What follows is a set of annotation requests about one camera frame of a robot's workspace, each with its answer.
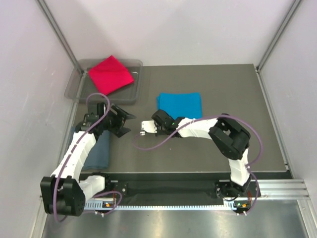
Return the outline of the bright blue t-shirt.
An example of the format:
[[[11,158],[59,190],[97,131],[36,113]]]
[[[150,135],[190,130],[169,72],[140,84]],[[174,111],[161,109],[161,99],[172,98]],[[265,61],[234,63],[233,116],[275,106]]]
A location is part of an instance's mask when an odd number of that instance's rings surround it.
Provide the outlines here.
[[[185,94],[160,93],[157,96],[157,109],[163,110],[173,119],[203,117],[202,99],[198,92]]]

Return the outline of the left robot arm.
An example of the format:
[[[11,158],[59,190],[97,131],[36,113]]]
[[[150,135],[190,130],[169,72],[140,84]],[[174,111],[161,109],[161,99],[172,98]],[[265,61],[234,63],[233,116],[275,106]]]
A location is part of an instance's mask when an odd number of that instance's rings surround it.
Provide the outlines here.
[[[124,126],[129,119],[135,119],[130,114],[112,104],[107,107],[99,102],[88,106],[73,133],[72,141],[57,168],[49,177],[43,177],[40,189],[44,210],[54,216],[80,216],[86,202],[95,194],[108,196],[112,192],[112,184],[103,176],[92,175],[80,180],[80,173],[85,161],[104,132],[111,132],[120,138],[130,132]]]

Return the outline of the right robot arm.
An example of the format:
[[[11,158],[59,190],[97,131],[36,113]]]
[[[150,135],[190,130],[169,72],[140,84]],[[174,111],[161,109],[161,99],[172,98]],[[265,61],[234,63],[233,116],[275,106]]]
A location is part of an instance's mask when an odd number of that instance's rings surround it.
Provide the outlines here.
[[[218,190],[219,195],[243,196],[249,191],[248,148],[251,135],[236,120],[223,114],[215,119],[173,119],[163,110],[152,115],[154,133],[178,138],[203,138],[214,142],[230,166],[230,185]]]

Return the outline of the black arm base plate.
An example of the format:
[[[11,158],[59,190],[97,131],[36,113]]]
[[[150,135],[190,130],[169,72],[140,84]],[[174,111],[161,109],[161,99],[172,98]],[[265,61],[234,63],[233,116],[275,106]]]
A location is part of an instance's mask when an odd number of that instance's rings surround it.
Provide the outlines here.
[[[203,193],[212,198],[217,197],[218,191],[222,195],[235,197],[255,197],[257,188],[255,182],[251,182],[245,192],[238,192],[229,187],[230,182],[214,180],[197,180],[197,181],[117,181],[108,182],[102,192],[116,190],[123,194],[124,197],[136,194],[181,194],[181,193]]]

